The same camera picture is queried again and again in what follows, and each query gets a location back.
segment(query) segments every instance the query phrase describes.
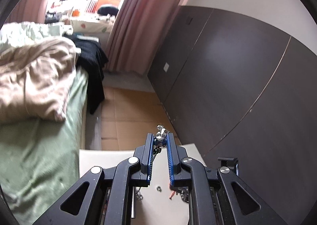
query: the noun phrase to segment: gray floor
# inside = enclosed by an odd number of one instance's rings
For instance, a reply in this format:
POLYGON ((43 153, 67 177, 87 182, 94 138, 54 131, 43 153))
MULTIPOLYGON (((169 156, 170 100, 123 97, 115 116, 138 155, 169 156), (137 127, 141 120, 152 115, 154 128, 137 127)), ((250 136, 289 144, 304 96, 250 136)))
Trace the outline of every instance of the gray floor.
POLYGON ((143 92, 154 92, 147 76, 140 76, 134 72, 109 73, 105 72, 104 87, 130 89, 143 92))
MULTIPOLYGON (((130 89, 143 92, 154 92, 154 89, 147 76, 140 76, 134 72, 105 72, 105 78, 102 83, 104 87, 130 89)), ((101 105, 99 105, 93 115, 91 115, 89 111, 87 112, 85 136, 86 149, 101 150, 101 105)))

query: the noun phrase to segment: light switch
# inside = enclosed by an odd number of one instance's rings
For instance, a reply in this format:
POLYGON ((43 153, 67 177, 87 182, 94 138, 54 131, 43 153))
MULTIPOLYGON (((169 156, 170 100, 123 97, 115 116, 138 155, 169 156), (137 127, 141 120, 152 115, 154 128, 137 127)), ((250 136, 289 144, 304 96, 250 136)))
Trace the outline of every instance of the light switch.
POLYGON ((167 72, 169 66, 170 66, 170 65, 166 62, 165 65, 164 65, 164 67, 163 67, 165 73, 167 72))

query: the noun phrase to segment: desk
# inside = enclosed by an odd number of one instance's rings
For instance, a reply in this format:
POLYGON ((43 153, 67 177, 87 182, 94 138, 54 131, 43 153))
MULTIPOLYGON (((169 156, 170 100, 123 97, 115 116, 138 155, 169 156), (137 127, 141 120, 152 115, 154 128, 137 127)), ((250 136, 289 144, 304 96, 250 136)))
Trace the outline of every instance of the desk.
MULTIPOLYGON (((194 144, 182 145, 187 155, 205 165, 194 144)), ((133 156, 134 151, 79 151, 79 173, 83 176, 93 166, 105 169, 117 166, 122 160, 133 156)), ((152 170, 151 185, 141 188, 142 200, 136 200, 136 218, 132 225, 187 225, 189 214, 188 204, 183 202, 180 195, 169 199, 172 191, 169 189, 169 174, 166 148, 155 157, 152 170)))

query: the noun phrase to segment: pink curtain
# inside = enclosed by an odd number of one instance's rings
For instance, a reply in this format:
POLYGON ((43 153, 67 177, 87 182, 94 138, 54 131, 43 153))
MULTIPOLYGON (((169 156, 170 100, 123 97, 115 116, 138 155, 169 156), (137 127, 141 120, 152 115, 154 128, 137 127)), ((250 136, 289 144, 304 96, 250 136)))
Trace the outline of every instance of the pink curtain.
POLYGON ((146 74, 180 0, 124 0, 106 54, 110 71, 146 74))
POLYGON ((47 2, 48 0, 20 0, 5 22, 44 23, 47 2))

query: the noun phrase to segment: light green blanket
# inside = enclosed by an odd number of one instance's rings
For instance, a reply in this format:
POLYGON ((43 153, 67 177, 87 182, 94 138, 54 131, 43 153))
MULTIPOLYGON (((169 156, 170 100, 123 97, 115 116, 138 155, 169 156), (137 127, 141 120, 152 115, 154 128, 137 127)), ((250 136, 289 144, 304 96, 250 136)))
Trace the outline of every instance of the light green blanket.
POLYGON ((66 121, 0 125, 0 183, 15 218, 31 225, 79 179, 78 155, 88 74, 77 70, 66 121))

